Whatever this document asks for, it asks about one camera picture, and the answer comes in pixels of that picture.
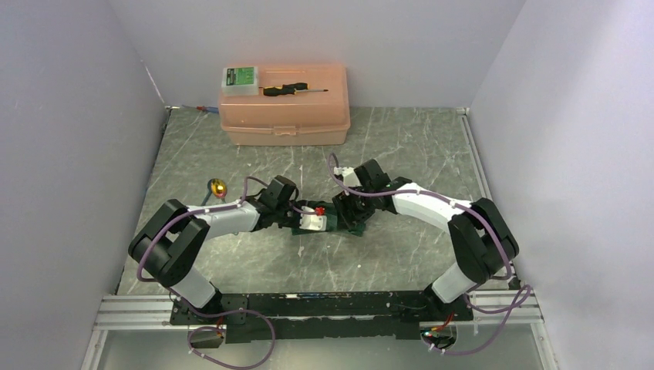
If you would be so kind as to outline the pink plastic toolbox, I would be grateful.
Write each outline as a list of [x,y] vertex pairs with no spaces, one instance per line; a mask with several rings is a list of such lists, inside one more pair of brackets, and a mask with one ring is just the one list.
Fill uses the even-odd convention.
[[[255,66],[237,64],[227,67]],[[221,128],[239,146],[329,146],[351,126],[346,68],[340,64],[258,65],[259,94],[218,97]],[[263,96],[261,88],[306,82],[295,95]]]

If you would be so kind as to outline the red blue pen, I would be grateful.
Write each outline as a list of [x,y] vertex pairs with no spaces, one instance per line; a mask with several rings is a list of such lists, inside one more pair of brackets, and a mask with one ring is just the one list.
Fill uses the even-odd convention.
[[213,113],[213,114],[218,114],[218,108],[214,106],[186,106],[183,105],[184,108],[189,108],[189,109],[195,109],[201,112],[206,112],[206,113]]

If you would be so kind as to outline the aluminium frame rail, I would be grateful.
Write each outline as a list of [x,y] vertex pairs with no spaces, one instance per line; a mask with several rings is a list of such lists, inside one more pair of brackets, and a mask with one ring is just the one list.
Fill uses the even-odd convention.
[[[453,314],[456,323],[494,325],[505,316],[499,308],[510,305],[515,295],[515,291],[476,291],[470,300],[477,309],[471,310],[464,303],[434,308],[422,291],[224,294],[222,305],[230,315],[222,324],[244,325],[241,310],[250,309],[270,319],[289,321],[391,317],[427,326],[438,325]],[[102,299],[93,327],[98,331],[184,330],[208,324],[210,320],[194,316],[172,294],[110,295]]]

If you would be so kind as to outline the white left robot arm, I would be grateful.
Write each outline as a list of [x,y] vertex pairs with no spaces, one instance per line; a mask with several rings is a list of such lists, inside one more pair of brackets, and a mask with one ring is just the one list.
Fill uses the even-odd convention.
[[222,293],[194,266],[205,241],[250,233],[274,224],[298,225],[292,201],[297,186],[274,177],[254,195],[217,206],[192,207],[168,200],[137,233],[128,254],[137,263],[137,280],[155,282],[191,306],[191,314],[210,324],[222,312]]

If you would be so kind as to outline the black yellow screwdriver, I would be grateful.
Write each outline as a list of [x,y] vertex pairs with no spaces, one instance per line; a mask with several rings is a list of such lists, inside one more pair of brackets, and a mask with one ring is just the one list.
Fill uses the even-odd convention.
[[295,95],[297,93],[326,93],[327,89],[310,89],[306,82],[296,82],[281,86],[269,86],[261,88],[262,95],[268,97]]

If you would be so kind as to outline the green white small box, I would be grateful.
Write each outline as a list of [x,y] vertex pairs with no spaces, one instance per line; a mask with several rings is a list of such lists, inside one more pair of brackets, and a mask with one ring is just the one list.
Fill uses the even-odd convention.
[[257,66],[226,67],[222,71],[223,96],[256,96],[259,94]]

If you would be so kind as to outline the green cloth napkin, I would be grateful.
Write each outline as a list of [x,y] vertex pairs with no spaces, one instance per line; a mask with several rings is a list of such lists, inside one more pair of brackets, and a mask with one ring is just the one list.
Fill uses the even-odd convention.
[[366,229],[366,221],[371,218],[376,212],[374,209],[367,210],[365,213],[360,210],[356,218],[358,219],[357,224],[348,225],[346,223],[347,217],[344,214],[341,214],[337,206],[331,202],[325,201],[315,201],[315,200],[299,200],[295,201],[293,210],[301,212],[302,206],[307,206],[311,208],[324,207],[325,215],[328,218],[326,231],[316,232],[301,230],[300,228],[292,228],[293,235],[303,235],[303,234],[317,234],[317,233],[348,233],[357,237],[361,237],[363,232]]

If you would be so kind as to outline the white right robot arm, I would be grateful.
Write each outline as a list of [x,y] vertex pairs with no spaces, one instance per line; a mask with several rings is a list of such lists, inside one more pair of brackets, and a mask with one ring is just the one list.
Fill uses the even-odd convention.
[[489,280],[511,277],[511,261],[519,246],[492,200],[458,200],[405,177],[391,179],[376,160],[343,167],[331,153],[327,164],[330,177],[342,190],[332,202],[346,226],[357,226],[376,211],[386,211],[416,218],[450,236],[455,261],[426,288],[425,309],[431,318],[445,319],[455,300]]

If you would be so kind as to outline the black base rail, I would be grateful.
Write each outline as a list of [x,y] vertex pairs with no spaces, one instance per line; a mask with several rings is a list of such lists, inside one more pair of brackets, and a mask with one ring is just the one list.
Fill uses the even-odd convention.
[[[390,336],[414,340],[430,324],[472,321],[462,298],[443,303],[426,291],[350,291],[223,294],[221,304],[202,315],[176,301],[170,316],[174,326],[222,323],[228,344],[266,340],[364,338]],[[226,313],[226,318],[210,315]]]

